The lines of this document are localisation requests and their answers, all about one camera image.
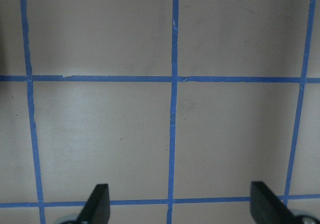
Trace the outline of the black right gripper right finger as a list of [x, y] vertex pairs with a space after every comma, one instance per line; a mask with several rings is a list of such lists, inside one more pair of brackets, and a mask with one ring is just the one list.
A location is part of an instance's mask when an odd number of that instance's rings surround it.
[[252, 181], [250, 213], [257, 224], [295, 223], [295, 215], [263, 181]]

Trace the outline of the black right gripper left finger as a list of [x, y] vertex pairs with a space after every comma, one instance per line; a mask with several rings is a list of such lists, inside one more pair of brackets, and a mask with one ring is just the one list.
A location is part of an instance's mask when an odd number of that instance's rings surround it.
[[108, 184], [97, 184], [75, 220], [76, 223], [107, 224], [110, 219]]

